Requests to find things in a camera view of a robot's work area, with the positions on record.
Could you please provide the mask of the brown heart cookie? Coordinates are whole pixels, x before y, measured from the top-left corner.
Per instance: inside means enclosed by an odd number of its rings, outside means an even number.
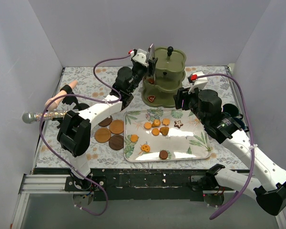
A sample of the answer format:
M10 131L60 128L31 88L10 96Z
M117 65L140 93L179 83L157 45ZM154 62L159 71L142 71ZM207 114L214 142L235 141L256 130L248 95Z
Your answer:
M169 127L167 126L161 127L159 131L162 135L166 136L169 133Z

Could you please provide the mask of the leaf-patterned white tray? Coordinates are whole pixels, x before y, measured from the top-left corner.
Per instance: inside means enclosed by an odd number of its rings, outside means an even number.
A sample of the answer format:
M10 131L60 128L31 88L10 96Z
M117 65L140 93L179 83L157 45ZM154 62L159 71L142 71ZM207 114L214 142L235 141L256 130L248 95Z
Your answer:
M163 125L164 118L170 119L169 125ZM159 119L161 125L145 129L144 123L153 123ZM181 120L184 124L180 129L174 127L174 121ZM161 133L154 136L154 128L169 127L168 135ZM131 135L138 135L137 142L131 142ZM141 145L150 146L150 152L141 151ZM166 150L167 161L198 160L208 158L212 148L203 125L191 111L154 108L147 110L128 111L124 115L124 157L132 163L163 161L159 152Z

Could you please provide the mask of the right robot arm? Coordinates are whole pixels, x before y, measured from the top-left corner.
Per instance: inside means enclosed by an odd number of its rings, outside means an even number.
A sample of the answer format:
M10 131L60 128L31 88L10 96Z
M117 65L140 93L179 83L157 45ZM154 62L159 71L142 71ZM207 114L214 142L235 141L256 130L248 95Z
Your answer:
M196 189L228 187L255 199L268 214L277 216L286 207L286 170L273 162L251 140L235 117L221 109L222 100L214 90L179 88L174 95L176 109L190 110L207 135L236 155L253 178L216 164L191 182Z

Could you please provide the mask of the light wooden coaster upper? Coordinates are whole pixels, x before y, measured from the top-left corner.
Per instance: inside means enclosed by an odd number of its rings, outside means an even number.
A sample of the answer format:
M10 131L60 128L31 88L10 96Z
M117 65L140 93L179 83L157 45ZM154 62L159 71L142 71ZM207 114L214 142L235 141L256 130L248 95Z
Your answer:
M123 120L113 120L109 125L109 130L112 134L121 134L124 132Z

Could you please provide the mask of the dark wooden coaster lower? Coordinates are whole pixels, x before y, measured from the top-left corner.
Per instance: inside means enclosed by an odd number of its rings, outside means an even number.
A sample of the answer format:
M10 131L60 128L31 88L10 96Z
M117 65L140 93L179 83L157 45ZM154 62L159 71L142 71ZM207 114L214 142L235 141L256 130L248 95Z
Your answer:
M109 139L109 147L113 150L121 150L124 146L123 136L121 135L113 135Z

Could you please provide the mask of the light wooden coaster lower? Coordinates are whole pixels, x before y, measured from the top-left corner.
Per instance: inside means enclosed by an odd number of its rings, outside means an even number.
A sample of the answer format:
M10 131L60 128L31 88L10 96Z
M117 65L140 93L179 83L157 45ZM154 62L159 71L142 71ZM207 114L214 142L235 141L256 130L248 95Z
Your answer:
M102 127L95 132L94 138L99 143L108 142L111 138L111 132L108 128Z

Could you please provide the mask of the dark wooden coaster upper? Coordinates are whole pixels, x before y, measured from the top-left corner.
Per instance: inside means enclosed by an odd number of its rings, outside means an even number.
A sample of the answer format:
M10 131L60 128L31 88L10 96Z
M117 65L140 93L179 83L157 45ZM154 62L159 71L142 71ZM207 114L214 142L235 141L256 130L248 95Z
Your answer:
M98 125L101 127L106 127L106 126L109 126L111 122L112 122L112 116L109 116L105 118L103 121L101 121L100 123L98 123Z

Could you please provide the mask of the dark chocolate round cookie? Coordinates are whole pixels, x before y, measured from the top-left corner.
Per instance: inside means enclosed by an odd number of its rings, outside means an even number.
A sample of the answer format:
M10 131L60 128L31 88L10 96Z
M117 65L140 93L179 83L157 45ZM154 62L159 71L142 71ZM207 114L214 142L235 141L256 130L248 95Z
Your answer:
M160 157L160 159L162 159L162 160L167 159L168 156L169 156L169 154L168 154L168 152L167 152L166 150L161 150L161 151L159 152L159 157Z

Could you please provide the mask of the brown star cookie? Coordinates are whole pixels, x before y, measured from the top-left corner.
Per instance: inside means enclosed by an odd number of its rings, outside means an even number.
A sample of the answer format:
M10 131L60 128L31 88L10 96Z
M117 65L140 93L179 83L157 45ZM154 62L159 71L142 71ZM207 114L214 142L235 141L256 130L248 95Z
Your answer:
M150 84L154 84L154 79L152 79L152 78L147 79L147 81L148 81Z

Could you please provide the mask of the light wooden coaster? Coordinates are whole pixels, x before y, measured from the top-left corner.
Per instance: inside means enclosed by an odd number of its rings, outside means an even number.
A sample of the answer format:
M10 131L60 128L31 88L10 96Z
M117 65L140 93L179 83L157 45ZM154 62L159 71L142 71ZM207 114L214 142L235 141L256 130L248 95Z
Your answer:
M112 134L121 134L124 132L123 120L113 120L109 125L109 130Z
M102 127L95 132L94 138L99 143L108 142L111 138L111 132L108 128Z

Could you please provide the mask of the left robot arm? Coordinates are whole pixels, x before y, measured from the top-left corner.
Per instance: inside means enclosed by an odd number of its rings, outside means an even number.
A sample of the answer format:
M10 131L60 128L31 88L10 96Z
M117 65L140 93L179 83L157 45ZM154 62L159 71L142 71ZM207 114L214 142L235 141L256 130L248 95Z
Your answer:
M145 66L132 60L132 68L119 69L112 90L105 99L77 113L69 111L64 116L57 140L68 152L71 163L70 175L80 190L86 191L92 185L92 179L88 176L91 170L85 156L90 146L91 129L131 103L132 93L145 76L154 74L157 61L157 58L152 58Z

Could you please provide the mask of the red iced heart cookie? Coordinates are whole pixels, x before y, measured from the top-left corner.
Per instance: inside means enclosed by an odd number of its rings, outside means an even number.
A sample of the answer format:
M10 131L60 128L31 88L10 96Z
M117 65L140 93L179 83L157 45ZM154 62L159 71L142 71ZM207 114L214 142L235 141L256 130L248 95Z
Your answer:
M153 103L155 100L155 95L149 95L149 96L147 96L147 99L150 103Z

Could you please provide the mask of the metal serving tongs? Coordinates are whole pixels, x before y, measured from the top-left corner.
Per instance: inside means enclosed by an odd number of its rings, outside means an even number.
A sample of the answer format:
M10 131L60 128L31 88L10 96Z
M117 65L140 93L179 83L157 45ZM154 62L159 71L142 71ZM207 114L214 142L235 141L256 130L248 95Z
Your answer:
M153 79L153 83L155 82L155 67L156 67L156 63L157 63L157 58L155 58L155 46L152 43L150 45L150 47L148 48L148 76L151 77Z

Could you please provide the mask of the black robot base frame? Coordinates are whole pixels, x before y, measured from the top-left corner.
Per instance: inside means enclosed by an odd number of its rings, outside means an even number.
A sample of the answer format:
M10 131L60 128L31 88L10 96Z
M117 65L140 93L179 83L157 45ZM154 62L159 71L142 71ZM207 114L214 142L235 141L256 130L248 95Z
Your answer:
M203 201L203 191L195 190L192 182L205 173L205 169L92 169L89 178L105 189L109 200Z

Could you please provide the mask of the orange flower cookie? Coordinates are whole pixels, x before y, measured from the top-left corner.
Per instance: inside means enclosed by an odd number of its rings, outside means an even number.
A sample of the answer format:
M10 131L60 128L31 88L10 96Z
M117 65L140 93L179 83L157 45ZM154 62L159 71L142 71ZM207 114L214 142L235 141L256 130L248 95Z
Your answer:
M170 124L170 119L164 118L162 123L163 123L163 125L169 125Z

